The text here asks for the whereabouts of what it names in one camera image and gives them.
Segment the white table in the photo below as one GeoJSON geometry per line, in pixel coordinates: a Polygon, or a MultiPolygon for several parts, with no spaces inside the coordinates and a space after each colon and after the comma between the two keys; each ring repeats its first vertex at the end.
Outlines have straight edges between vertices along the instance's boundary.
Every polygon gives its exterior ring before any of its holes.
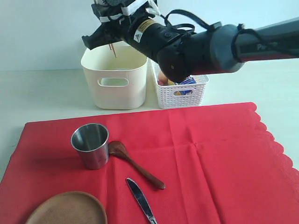
{"type": "MultiPolygon", "coordinates": [[[[254,102],[277,142],[299,169],[299,61],[247,63],[233,74],[209,75],[202,105],[254,102]]],[[[82,70],[0,72],[0,179],[24,125],[31,121],[158,110],[152,80],[135,110],[97,108],[82,70]]]]}

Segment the spoon handle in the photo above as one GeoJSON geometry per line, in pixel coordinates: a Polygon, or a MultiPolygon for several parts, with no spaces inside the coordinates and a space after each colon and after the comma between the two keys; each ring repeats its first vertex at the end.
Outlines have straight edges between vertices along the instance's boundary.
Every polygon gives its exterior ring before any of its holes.
{"type": "Polygon", "coordinates": [[[165,189],[166,185],[161,180],[156,178],[154,175],[152,175],[147,170],[143,169],[141,166],[139,166],[134,160],[129,159],[128,160],[140,173],[142,173],[150,182],[152,182],[153,185],[155,185],[157,188],[163,190],[165,189]]]}

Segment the yellow warning sticker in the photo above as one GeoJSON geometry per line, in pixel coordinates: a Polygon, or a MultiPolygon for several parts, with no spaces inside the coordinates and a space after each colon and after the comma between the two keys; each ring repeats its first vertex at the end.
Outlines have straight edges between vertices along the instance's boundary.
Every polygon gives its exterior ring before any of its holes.
{"type": "Polygon", "coordinates": [[[148,19],[143,21],[139,27],[137,28],[135,34],[134,34],[134,40],[137,41],[138,43],[140,43],[141,41],[141,37],[144,33],[144,31],[152,24],[157,23],[156,21],[152,20],[152,19],[148,19]]]}

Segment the knife blade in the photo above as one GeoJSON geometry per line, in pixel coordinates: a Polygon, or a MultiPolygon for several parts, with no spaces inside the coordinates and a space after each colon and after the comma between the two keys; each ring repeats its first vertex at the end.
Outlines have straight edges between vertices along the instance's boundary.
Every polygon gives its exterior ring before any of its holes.
{"type": "Polygon", "coordinates": [[[126,180],[127,180],[128,186],[131,189],[131,192],[133,193],[135,199],[137,200],[138,204],[142,208],[145,216],[148,218],[150,223],[158,224],[153,215],[153,212],[150,208],[150,205],[149,205],[148,201],[146,200],[146,197],[144,196],[144,193],[141,191],[138,184],[135,181],[133,181],[131,178],[127,178],[126,180]]]}

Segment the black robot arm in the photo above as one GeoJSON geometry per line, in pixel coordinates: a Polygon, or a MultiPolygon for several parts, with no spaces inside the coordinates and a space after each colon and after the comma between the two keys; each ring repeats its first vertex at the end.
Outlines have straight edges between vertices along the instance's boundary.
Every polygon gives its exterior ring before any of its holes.
{"type": "Polygon", "coordinates": [[[208,25],[180,9],[163,16],[154,0],[100,2],[95,1],[92,8],[102,24],[93,35],[82,37],[85,46],[93,49],[125,41],[157,62],[177,83],[190,75],[236,72],[247,61],[299,57],[299,18],[253,30],[241,24],[208,25]],[[188,16],[206,31],[196,33],[191,24],[174,26],[168,21],[170,14],[188,16]],[[164,18],[165,26],[153,20],[157,15],[164,18]]]}

